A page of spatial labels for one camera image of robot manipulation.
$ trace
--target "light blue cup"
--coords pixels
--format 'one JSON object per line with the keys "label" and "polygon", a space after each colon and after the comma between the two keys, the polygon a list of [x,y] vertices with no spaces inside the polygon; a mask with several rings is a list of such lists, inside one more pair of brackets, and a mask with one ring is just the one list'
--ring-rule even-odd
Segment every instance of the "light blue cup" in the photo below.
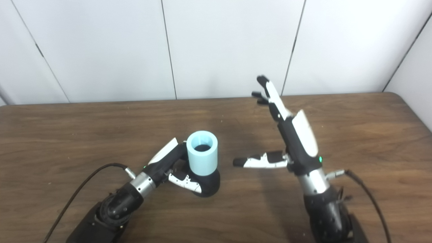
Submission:
{"label": "light blue cup", "polygon": [[[195,148],[207,145],[210,149],[200,152]],[[208,176],[217,168],[217,138],[209,131],[196,131],[186,141],[191,170],[199,176]]]}

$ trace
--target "black cable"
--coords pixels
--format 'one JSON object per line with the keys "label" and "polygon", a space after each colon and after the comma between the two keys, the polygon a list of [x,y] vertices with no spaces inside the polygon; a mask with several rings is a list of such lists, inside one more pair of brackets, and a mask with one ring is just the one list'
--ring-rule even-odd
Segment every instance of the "black cable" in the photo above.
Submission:
{"label": "black cable", "polygon": [[48,231],[47,236],[45,236],[45,239],[42,241],[42,243],[46,243],[48,241],[48,239],[50,238],[51,234],[53,233],[55,227],[57,226],[57,224],[60,222],[61,217],[63,217],[63,214],[66,212],[67,208],[69,207],[69,205],[72,203],[72,201],[74,200],[74,198],[76,197],[76,195],[79,193],[79,191],[84,187],[84,185],[89,182],[89,180],[95,176],[99,171],[110,167],[110,166],[115,166],[115,167],[120,167],[122,169],[126,169],[127,166],[123,165],[123,164],[119,164],[119,163],[111,163],[111,164],[106,164],[100,168],[98,168],[97,170],[95,170],[93,173],[91,173],[87,179],[85,179],[81,185],[76,189],[76,191],[73,193],[73,195],[70,197],[69,201],[66,203],[66,205],[64,206],[63,210],[60,212],[60,214],[58,215],[56,221],[54,222],[53,226],[51,226],[50,231]]}
{"label": "black cable", "polygon": [[379,208],[378,203],[376,202],[374,196],[369,191],[369,189],[366,187],[366,185],[363,183],[362,179],[360,179],[356,174],[354,174],[354,172],[347,169],[347,170],[345,170],[345,174],[348,177],[350,177],[351,179],[353,179],[353,181],[355,181],[357,184],[359,184],[363,188],[363,190],[366,192],[366,194],[369,196],[373,205],[375,206],[375,210],[377,211],[379,218],[381,219],[382,227],[384,228],[385,237],[387,238],[387,242],[391,243],[390,232],[388,231],[387,223],[385,222],[384,215],[382,214],[381,209]]}

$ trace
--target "black joint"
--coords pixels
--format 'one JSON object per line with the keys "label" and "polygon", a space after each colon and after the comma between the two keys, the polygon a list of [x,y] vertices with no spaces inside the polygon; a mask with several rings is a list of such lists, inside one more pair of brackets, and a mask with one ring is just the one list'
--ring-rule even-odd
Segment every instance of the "black joint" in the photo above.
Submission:
{"label": "black joint", "polygon": [[234,167],[243,167],[248,159],[247,158],[235,158],[232,162]]}
{"label": "black joint", "polygon": [[257,100],[257,104],[259,104],[259,105],[268,105],[269,101],[267,99],[259,98]]}
{"label": "black joint", "polygon": [[259,91],[252,91],[252,96],[257,98],[263,97],[263,95]]}
{"label": "black joint", "polygon": [[266,88],[266,84],[269,80],[264,75],[261,75],[257,77],[257,81],[263,88]]}
{"label": "black joint", "polygon": [[269,163],[277,163],[283,161],[282,151],[267,152],[267,160]]}

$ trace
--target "metal connector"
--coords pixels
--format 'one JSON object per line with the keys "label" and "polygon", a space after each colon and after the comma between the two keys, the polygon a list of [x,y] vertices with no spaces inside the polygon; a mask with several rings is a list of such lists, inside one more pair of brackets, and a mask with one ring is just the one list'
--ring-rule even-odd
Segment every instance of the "metal connector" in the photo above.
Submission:
{"label": "metal connector", "polygon": [[129,167],[126,168],[126,169],[124,169],[124,170],[126,171],[127,175],[128,175],[132,180],[136,178],[135,173],[134,173],[132,170],[130,170]]}
{"label": "metal connector", "polygon": [[327,181],[329,181],[329,180],[333,180],[336,177],[343,176],[344,174],[345,174],[345,170],[340,169],[340,170],[336,170],[336,171],[328,173],[327,175],[325,175],[325,178],[327,179]]}

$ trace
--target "wood grain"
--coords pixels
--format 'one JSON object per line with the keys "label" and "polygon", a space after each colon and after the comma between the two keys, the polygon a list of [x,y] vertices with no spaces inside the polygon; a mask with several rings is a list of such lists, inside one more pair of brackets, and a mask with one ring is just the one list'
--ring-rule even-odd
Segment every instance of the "wood grain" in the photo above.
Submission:
{"label": "wood grain", "polygon": [[[352,169],[373,191],[398,242],[430,242],[432,134],[392,93],[283,97],[304,109],[325,171]],[[166,183],[134,214],[122,242],[313,242],[302,193],[285,169],[232,167],[234,157],[283,149],[268,108],[252,98],[79,103],[0,108],[0,242],[40,242],[77,186],[106,163],[138,172],[171,138],[208,130],[219,140],[221,187],[210,198]],[[100,172],[79,193],[50,242],[128,177]],[[350,211],[384,242],[372,204],[348,178]]]}

